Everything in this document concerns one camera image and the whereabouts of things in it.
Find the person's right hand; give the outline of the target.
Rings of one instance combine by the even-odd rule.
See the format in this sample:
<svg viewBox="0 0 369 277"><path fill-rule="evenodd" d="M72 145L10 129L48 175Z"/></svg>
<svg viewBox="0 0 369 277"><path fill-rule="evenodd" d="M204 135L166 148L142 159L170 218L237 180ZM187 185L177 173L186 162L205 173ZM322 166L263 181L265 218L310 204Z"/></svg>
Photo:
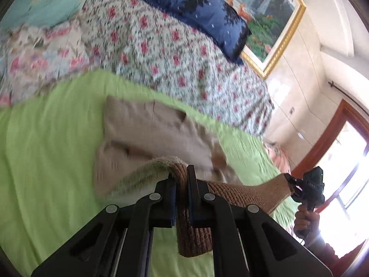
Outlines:
<svg viewBox="0 0 369 277"><path fill-rule="evenodd" d="M319 233L320 215L314 211L308 211L306 206L299 205L295 213L293 231L300 239L307 243L316 238Z"/></svg>

